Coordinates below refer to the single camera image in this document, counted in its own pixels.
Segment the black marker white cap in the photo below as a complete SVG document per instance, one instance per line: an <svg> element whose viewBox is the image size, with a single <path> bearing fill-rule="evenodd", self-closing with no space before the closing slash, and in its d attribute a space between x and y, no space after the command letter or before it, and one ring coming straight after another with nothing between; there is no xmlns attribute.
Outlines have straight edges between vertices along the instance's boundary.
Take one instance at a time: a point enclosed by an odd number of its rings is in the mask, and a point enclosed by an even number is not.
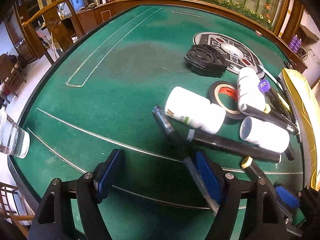
<svg viewBox="0 0 320 240"><path fill-rule="evenodd" d="M189 129L187 140L194 144L207 146L214 150L220 150L241 157L251 157L260 161L280 163L281 155L257 146L238 142L215 134L206 133L200 129Z"/></svg>

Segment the black pen long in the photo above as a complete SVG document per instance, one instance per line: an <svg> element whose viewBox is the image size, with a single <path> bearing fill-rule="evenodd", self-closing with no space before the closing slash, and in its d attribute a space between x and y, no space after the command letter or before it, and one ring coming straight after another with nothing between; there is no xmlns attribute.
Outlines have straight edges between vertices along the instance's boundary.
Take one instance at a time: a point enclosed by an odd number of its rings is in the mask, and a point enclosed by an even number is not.
<svg viewBox="0 0 320 240"><path fill-rule="evenodd" d="M271 111L270 113L265 113L247 104L242 104L240 106L240 111L245 115L252 116L257 119L273 123L287 130L291 134L294 134L294 135L299 134L298 128L289 119L285 118L284 116L282 116L281 114L278 114L275 111Z"/></svg>

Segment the clear blue ballpoint pen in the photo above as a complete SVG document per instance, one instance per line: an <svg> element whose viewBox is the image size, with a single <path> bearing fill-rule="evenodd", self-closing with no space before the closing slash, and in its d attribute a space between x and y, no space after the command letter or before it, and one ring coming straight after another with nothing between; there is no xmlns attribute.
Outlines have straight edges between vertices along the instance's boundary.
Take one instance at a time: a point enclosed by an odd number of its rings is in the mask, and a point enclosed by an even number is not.
<svg viewBox="0 0 320 240"><path fill-rule="evenodd" d="M157 124L159 125L159 127L164 131L167 139L174 146L177 156L180 159L182 159L189 174L191 175L192 179L194 180L196 186L198 187L203 198L206 200L213 214L217 215L219 210L219 205L209 195L209 192L207 190L207 187L204 184L204 181L202 180L200 174L196 169L196 166L194 165L191 157L189 156L189 153L187 151L184 141L182 140L179 133L173 128L173 126L167 119L167 116L164 113L164 109L160 105L156 105L152 110L152 115L155 121L157 122Z"/></svg>

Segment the yellow storage box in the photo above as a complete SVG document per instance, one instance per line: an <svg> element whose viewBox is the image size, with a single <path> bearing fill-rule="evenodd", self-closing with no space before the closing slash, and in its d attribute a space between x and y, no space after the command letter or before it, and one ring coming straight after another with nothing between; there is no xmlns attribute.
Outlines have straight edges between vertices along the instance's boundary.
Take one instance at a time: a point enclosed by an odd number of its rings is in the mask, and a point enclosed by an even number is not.
<svg viewBox="0 0 320 240"><path fill-rule="evenodd" d="M310 186L319 190L319 104L306 78L300 72L284 68L282 80L291 95L293 104L301 118L300 128L306 133L310 157L311 174L306 177Z"/></svg>

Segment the white bottle with green label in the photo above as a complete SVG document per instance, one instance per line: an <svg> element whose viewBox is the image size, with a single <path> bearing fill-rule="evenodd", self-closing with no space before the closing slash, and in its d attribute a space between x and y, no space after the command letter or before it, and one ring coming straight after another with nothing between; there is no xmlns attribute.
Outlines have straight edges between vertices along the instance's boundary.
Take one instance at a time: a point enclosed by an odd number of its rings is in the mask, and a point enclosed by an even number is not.
<svg viewBox="0 0 320 240"><path fill-rule="evenodd" d="M221 106L179 86L170 92L164 111L167 116L209 134L216 134L226 117Z"/></svg>

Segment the black marker purple cap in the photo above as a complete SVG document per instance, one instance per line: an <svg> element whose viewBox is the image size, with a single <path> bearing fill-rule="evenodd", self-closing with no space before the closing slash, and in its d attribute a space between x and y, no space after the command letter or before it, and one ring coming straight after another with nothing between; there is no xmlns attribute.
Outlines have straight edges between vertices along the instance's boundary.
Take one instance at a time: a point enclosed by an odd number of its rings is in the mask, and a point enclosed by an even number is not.
<svg viewBox="0 0 320 240"><path fill-rule="evenodd" d="M270 83L266 79L260 80L258 88L276 110L288 119L291 118L289 104L274 88L271 87Z"/></svg>

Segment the black tape roll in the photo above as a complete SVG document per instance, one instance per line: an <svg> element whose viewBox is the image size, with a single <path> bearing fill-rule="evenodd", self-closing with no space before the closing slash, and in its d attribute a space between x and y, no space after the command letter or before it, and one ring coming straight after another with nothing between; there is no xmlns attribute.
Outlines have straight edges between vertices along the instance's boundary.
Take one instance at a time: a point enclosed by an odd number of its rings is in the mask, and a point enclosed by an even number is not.
<svg viewBox="0 0 320 240"><path fill-rule="evenodd" d="M226 111L225 124L236 124L245 118L238 110L238 94L235 87L227 81L215 81L207 92L211 103L221 106Z"/></svg>

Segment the clear glass cup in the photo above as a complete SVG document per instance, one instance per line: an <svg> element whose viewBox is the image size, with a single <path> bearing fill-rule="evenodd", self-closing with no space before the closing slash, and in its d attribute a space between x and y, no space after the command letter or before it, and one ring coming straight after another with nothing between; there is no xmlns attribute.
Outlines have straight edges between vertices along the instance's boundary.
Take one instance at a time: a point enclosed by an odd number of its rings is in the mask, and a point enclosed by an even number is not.
<svg viewBox="0 0 320 240"><path fill-rule="evenodd" d="M1 108L0 129L1 153L24 159L29 151L30 136L6 113L5 107Z"/></svg>

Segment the round mahjong control panel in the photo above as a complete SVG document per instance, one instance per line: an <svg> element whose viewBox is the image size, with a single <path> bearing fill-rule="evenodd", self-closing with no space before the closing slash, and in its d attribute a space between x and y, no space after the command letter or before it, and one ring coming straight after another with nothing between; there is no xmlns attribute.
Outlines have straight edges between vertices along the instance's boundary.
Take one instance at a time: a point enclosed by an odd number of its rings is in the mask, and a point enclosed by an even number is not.
<svg viewBox="0 0 320 240"><path fill-rule="evenodd" d="M234 74L239 74L241 68L250 67L255 70L259 79L265 77L261 67L263 63L257 55L246 45L229 36L214 33L201 32L193 37L193 44L207 44L221 52L227 63L227 70Z"/></svg>

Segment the purple bottles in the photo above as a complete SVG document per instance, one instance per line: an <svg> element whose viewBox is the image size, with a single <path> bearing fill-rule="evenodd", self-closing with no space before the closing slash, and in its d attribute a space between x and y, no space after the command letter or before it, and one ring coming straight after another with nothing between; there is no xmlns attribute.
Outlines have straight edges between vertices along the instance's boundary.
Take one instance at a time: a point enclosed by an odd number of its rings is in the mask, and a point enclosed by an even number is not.
<svg viewBox="0 0 320 240"><path fill-rule="evenodd" d="M302 40L296 35L294 35L289 43L289 48L294 52L297 53L299 48L302 45Z"/></svg>

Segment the black plastic holder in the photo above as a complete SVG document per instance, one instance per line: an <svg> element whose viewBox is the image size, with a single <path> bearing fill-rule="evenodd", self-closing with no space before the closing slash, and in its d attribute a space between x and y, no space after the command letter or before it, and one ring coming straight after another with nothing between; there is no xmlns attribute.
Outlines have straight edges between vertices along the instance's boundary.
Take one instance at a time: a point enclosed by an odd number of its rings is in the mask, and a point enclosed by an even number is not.
<svg viewBox="0 0 320 240"><path fill-rule="evenodd" d="M184 60L188 68L200 76L220 78L228 67L222 53L207 44L191 46Z"/></svg>

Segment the wooden chair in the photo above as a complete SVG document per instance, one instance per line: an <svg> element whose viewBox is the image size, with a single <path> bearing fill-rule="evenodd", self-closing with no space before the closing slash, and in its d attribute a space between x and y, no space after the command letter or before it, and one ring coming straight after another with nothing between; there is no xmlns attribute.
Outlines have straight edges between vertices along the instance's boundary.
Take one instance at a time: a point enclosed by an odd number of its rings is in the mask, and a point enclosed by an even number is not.
<svg viewBox="0 0 320 240"><path fill-rule="evenodd" d="M29 20L22 23L23 28L28 28L30 30L31 35L35 38L36 43L40 46L42 52L44 53L44 55L46 56L46 58L48 59L50 64L54 64L55 61L52 59L52 57L48 53L47 49L44 47L44 45L39 40L39 37L38 37L35 29L33 28L33 22L39 16L43 16L47 29L53 35L53 38L56 39L56 41L58 42L58 44L62 48L63 52L66 52L71 46L73 46L74 43L72 40L72 36L70 35L70 33L66 29L66 27L63 25L63 22L57 12L57 6L62 3L67 4L67 7L69 8L69 10L71 12L72 19L75 23L75 26L80 31L80 37L83 37L84 35L86 35L86 33L84 32L84 29L78 19L78 16L77 16L73 6L71 5L70 0L56 0L53 3L51 3L50 5L47 5L47 6L43 7L42 9L40 9L32 18L30 18Z"/></svg>

